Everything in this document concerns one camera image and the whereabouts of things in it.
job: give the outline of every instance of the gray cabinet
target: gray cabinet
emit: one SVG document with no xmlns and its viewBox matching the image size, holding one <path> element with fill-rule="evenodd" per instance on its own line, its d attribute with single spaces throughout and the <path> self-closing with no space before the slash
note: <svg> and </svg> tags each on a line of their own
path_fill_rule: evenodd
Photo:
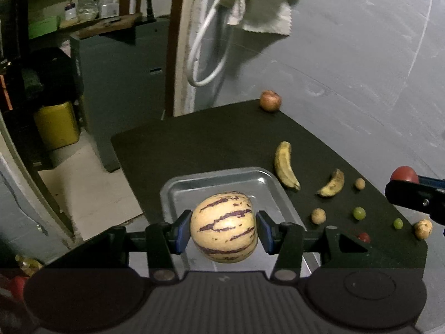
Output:
<svg viewBox="0 0 445 334">
<path fill-rule="evenodd" d="M 84 126 L 109 172 L 119 168 L 113 135 L 161 119 L 169 21 L 87 39 L 71 37 Z"/>
</svg>

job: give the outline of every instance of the black table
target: black table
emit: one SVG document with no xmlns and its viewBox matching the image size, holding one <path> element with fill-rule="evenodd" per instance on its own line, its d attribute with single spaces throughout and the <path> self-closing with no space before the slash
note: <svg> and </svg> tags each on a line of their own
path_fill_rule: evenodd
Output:
<svg viewBox="0 0 445 334">
<path fill-rule="evenodd" d="M 302 187 L 286 193 L 308 230 L 335 225 L 353 235 L 366 232 L 371 245 L 382 253 L 405 267 L 424 268 L 426 242 L 415 238 L 410 223 L 386 197 L 368 181 L 357 192 L 353 184 L 361 175 L 351 165 L 282 112 L 264 112 L 257 100 L 153 120 L 112 138 L 123 172 L 150 223 L 163 221 L 159 192 L 169 179 L 249 166 L 274 172 L 275 149 L 281 141 L 292 144 L 292 167 Z M 345 174 L 343 190 L 332 198 L 318 196 L 317 190 L 336 168 Z M 356 206 L 366 210 L 365 220 L 352 217 Z M 310 220 L 317 207 L 327 214 L 320 226 Z M 396 218 L 404 222 L 400 231 L 392 226 Z"/>
</svg>

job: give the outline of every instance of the metal tray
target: metal tray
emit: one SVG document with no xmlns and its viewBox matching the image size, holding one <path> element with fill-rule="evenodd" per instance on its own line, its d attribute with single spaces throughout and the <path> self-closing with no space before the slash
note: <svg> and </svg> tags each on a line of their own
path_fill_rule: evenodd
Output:
<svg viewBox="0 0 445 334">
<path fill-rule="evenodd" d="M 175 177 L 161 189 L 161 204 L 164 218 L 173 222 L 184 210 L 194 210 L 207 197 L 219 192 L 234 190 L 248 195 L 253 211 L 266 211 L 276 222 L 294 222 L 304 227 L 302 220 L 281 187 L 277 178 L 259 167 L 220 170 L 195 175 Z M 271 274 L 277 255 L 265 253 L 261 243 L 245 260 L 235 264 L 220 264 L 206 258 L 190 240 L 181 256 L 172 255 L 179 274 L 184 270 L 200 271 L 257 271 Z M 320 258 L 305 253 L 302 260 L 301 276 L 308 276 L 320 265 Z"/>
</svg>

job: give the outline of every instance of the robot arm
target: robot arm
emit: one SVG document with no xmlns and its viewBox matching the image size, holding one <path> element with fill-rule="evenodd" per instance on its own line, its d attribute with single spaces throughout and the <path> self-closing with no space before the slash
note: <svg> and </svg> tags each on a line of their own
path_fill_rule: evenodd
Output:
<svg viewBox="0 0 445 334">
<path fill-rule="evenodd" d="M 445 180 L 423 176 L 419 183 L 392 180 L 386 185 L 385 196 L 394 205 L 426 213 L 445 225 Z"/>
</svg>

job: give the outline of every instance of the banana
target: banana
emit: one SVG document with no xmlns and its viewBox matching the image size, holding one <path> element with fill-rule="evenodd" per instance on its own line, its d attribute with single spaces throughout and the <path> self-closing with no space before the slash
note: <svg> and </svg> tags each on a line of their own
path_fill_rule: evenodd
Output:
<svg viewBox="0 0 445 334">
<path fill-rule="evenodd" d="M 300 190 L 300 182 L 295 177 L 291 166 L 291 144 L 281 142 L 275 152 L 275 172 L 281 183 L 287 187 Z"/>
<path fill-rule="evenodd" d="M 321 188 L 317 193 L 322 197 L 332 197 L 341 191 L 344 186 L 344 173 L 336 169 L 332 173 L 331 180 Z"/>
</svg>

